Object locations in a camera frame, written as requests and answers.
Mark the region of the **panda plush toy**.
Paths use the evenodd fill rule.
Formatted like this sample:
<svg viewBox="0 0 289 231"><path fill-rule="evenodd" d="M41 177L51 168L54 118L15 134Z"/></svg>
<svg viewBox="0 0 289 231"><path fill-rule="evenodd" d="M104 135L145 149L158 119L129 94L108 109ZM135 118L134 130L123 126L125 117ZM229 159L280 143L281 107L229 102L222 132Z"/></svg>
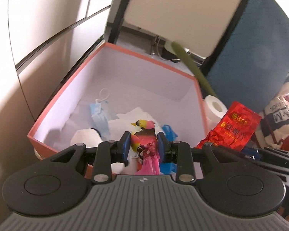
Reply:
<svg viewBox="0 0 289 231"><path fill-rule="evenodd" d="M87 148L97 147L103 140L99 132L94 128L80 129L71 138L70 145L83 143Z"/></svg>

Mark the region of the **green massage brush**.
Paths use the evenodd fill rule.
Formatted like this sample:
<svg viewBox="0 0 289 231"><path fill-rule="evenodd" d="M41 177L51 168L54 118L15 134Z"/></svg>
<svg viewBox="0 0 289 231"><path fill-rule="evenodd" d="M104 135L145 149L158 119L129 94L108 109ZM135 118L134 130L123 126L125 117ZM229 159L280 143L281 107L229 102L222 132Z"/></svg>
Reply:
<svg viewBox="0 0 289 231"><path fill-rule="evenodd" d="M202 88L211 96L218 97L208 80L202 73L202 71L193 62L193 59L186 53L183 47L177 42L171 42L171 47L176 56L181 59L185 66L193 73L194 77L198 80L198 83Z"/></svg>

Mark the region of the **white toilet paper roll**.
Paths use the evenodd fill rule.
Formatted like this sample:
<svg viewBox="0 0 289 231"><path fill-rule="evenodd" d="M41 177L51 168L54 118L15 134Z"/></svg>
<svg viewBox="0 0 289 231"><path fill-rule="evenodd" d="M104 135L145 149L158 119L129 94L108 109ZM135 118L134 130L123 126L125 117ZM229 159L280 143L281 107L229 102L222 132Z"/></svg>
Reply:
<svg viewBox="0 0 289 231"><path fill-rule="evenodd" d="M206 119L209 130L212 130L221 121L226 112L227 107L216 97L208 95L203 100Z"/></svg>

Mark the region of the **red foil tea packet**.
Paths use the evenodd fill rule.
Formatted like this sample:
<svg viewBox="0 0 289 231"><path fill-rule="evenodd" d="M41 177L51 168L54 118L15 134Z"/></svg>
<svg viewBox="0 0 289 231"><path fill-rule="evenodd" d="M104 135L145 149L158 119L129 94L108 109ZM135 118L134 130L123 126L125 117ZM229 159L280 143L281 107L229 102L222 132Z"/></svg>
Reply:
<svg viewBox="0 0 289 231"><path fill-rule="evenodd" d="M214 146L241 151L251 139L260 120L259 114L234 101L216 127L209 131L196 148L201 149L205 143L210 142Z"/></svg>

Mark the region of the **blue snack wrapper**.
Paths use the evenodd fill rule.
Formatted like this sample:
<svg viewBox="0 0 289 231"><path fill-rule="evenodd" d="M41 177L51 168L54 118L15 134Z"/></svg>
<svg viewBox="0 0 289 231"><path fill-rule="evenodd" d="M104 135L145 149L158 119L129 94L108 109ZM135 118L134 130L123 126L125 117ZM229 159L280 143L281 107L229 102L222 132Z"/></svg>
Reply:
<svg viewBox="0 0 289 231"><path fill-rule="evenodd" d="M158 132L158 152L159 152L159 166L162 174L175 174L176 164L172 162L172 147L171 144L176 140L178 135L172 130L170 125L164 124L162 131Z"/></svg>

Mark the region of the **white tissue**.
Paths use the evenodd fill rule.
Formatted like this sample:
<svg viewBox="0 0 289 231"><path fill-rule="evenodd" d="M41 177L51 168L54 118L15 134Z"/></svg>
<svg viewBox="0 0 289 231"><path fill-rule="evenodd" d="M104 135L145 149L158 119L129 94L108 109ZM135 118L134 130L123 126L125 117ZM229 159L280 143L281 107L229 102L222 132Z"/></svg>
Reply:
<svg viewBox="0 0 289 231"><path fill-rule="evenodd" d="M131 125L139 119L149 120L155 122L155 130L161 130L157 120L155 120L148 112L144 112L140 107L137 107L126 114L117 114L118 119L108 121L109 139L119 140L124 132L139 131L139 127Z"/></svg>

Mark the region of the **pink cardboard storage box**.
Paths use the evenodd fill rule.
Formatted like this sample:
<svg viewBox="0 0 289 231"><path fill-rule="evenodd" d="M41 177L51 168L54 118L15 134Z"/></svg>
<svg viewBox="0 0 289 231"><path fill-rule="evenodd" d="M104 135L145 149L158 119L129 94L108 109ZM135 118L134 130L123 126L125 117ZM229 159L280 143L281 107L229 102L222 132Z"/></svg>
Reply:
<svg viewBox="0 0 289 231"><path fill-rule="evenodd" d="M73 134L67 121L80 128L93 121L89 105L106 99L109 111L124 114L140 107L157 124L172 127L179 140L196 146L208 133L202 94L191 75L121 46L104 43L95 49L64 83L42 111L28 139L42 157L69 147Z"/></svg>

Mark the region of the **blue face mask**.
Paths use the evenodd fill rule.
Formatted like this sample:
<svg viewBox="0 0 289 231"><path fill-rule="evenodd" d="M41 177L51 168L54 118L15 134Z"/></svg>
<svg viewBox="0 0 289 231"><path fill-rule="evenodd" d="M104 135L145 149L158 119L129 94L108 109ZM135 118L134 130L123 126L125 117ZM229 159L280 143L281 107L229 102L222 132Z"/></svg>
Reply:
<svg viewBox="0 0 289 231"><path fill-rule="evenodd" d="M94 103L89 105L91 118L96 126L96 129L100 132L101 136L106 138L109 135L108 121L111 116L109 114L109 89L103 88L99 92L99 97Z"/></svg>

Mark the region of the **blue quilted sofa cover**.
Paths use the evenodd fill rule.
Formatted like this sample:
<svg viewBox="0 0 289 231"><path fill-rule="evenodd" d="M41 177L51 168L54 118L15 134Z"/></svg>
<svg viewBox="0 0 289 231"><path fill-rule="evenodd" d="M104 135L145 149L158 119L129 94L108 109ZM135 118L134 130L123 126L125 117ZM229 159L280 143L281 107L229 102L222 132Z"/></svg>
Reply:
<svg viewBox="0 0 289 231"><path fill-rule="evenodd" d="M201 68L226 106L261 112L289 76L289 18L275 0L241 0Z"/></svg>

